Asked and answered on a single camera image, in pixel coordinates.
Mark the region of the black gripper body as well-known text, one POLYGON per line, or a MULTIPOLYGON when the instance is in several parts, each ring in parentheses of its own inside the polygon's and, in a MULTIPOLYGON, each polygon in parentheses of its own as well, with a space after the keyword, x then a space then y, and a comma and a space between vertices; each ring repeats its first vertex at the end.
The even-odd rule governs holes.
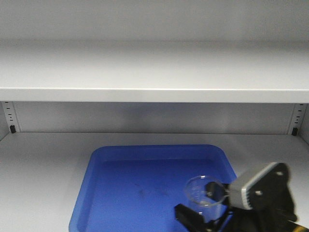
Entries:
POLYGON ((214 224, 216 232, 308 231, 308 228, 297 224, 295 204, 288 185, 282 195, 263 210, 243 210, 232 207, 229 195, 223 204, 227 206, 227 209, 214 224))

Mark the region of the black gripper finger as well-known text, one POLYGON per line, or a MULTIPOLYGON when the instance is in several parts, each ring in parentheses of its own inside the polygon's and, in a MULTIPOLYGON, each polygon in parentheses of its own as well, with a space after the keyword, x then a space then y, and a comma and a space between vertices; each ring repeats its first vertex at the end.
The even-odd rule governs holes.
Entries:
POLYGON ((174 207, 175 219, 186 229, 205 229, 204 217, 191 208, 178 204, 174 207))
POLYGON ((228 191, 229 184, 217 183, 211 181, 205 185, 205 195, 207 197, 225 197, 229 195, 228 191))

